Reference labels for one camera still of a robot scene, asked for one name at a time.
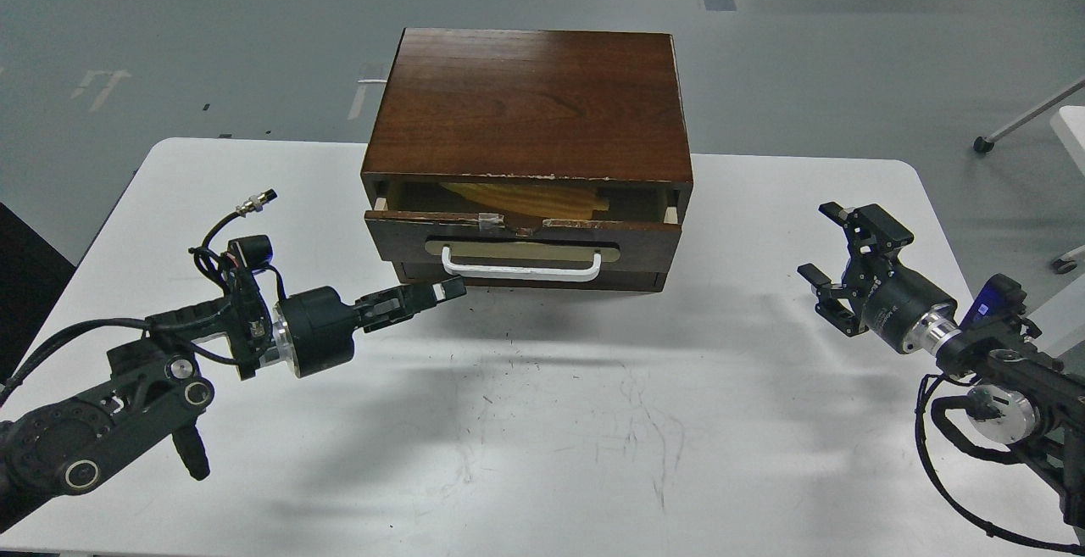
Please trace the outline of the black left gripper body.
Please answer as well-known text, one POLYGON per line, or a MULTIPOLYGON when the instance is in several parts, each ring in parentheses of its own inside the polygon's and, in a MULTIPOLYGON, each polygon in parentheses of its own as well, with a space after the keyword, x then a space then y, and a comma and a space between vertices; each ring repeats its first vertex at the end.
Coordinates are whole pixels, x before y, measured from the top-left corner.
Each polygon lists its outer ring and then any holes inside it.
POLYGON ((358 314, 333 287, 318 287, 284 298, 278 317, 286 327, 288 364, 298 378, 348 363, 355 356, 353 333, 358 314))

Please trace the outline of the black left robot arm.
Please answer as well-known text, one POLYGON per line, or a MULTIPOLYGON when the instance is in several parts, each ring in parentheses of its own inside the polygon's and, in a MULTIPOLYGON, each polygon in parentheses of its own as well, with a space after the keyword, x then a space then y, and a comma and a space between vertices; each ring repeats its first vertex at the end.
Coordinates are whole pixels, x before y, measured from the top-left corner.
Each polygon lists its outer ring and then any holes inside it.
POLYGON ((275 305, 268 305, 257 281, 259 274, 275 271, 268 237, 230 240, 220 253, 212 241, 230 221, 259 212, 275 198, 275 190, 250 197, 190 249, 197 273, 220 288, 220 298, 142 319, 66 326, 10 376, 3 398, 75 338, 104 326, 141 333, 108 350, 108 380, 3 422, 3 530, 58 496, 101 488, 167 436, 187 472, 205 479, 210 467, 197 417, 214 401, 214 387, 202 375, 199 359, 237 368, 241 379, 283 360, 295 376, 306 378, 352 360, 356 331, 387 328, 465 295, 460 276, 392 287, 352 304, 342 302, 333 287, 288 295, 278 281, 275 305))

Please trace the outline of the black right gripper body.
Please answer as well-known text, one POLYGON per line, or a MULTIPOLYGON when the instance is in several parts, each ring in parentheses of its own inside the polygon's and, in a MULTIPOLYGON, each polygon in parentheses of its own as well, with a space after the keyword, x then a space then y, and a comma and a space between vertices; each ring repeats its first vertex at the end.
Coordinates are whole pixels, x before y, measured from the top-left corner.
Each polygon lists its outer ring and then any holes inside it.
POLYGON ((899 354, 920 349, 933 352, 939 341, 957 330, 953 318, 958 304, 922 274, 903 266, 880 274, 864 274, 860 324, 899 354))

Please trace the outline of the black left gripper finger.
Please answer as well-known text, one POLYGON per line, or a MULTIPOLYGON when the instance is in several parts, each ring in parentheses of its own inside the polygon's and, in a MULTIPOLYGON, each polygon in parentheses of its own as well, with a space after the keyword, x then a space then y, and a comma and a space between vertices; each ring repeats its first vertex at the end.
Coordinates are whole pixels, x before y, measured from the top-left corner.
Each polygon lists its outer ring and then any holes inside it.
POLYGON ((403 324, 421 311, 434 309, 439 301, 404 301, 403 299, 381 299, 360 306, 360 329, 365 333, 403 324))
POLYGON ((357 316, 357 328, 360 328, 360 306, 363 303, 381 301, 381 299, 403 299, 404 301, 439 301, 441 303, 449 299, 464 298, 465 283, 461 276, 450 276, 447 280, 432 283, 403 284, 392 287, 392 289, 375 292, 363 298, 358 298, 355 302, 357 316))

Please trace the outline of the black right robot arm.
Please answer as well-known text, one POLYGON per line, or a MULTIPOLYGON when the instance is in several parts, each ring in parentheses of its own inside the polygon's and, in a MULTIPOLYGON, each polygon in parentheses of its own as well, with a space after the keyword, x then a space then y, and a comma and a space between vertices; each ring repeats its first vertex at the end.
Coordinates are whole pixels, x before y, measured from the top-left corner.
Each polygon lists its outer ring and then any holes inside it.
POLYGON ((996 274, 961 320, 958 304, 899 262, 914 233, 879 205, 819 206, 846 239, 848 263, 840 280, 815 265, 797 267, 816 298, 816 311, 848 337, 879 336, 896 353, 926 351, 939 374, 920 382, 914 436, 927 479, 958 515, 990 537, 1063 554, 1081 544, 1029 539, 984 520, 960 505, 939 480, 926 445, 926 422, 974 460, 1026 465, 1057 493, 1065 526, 1082 530, 1082 377, 1036 349, 1041 329, 1026 314, 1026 291, 996 274))

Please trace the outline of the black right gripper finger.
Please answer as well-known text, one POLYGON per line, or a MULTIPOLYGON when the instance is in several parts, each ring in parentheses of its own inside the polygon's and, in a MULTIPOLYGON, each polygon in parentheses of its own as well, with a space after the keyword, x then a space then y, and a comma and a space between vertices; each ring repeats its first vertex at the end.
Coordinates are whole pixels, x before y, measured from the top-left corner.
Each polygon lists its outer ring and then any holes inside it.
POLYGON ((810 263, 799 265, 797 274, 810 284, 810 292, 817 298, 815 309, 826 321, 848 337, 868 332, 869 328, 861 321, 860 315, 846 309, 843 303, 853 302, 858 295, 857 290, 833 282, 810 263))
POLYGON ((899 249, 915 240, 910 229, 878 204, 845 208, 837 202, 826 202, 819 205, 819 212, 844 231, 848 278, 886 276, 898 264, 899 249))

